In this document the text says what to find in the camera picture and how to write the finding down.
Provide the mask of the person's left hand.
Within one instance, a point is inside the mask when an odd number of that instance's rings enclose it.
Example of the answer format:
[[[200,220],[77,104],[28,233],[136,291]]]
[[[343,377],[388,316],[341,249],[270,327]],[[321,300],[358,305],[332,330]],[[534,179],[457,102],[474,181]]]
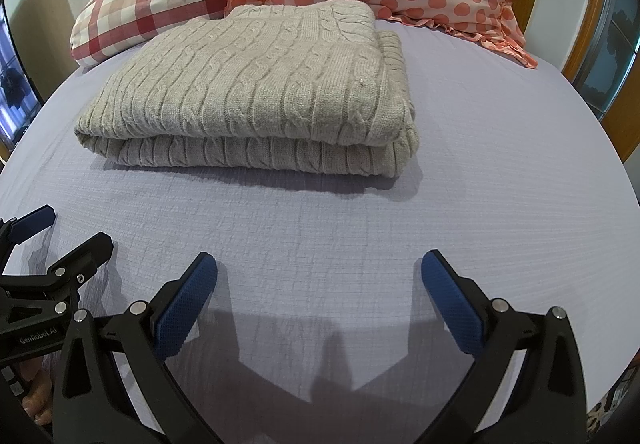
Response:
[[[42,358],[26,360],[20,364],[21,377],[29,383],[22,405],[29,418],[40,427],[52,422],[52,381],[42,368]]]

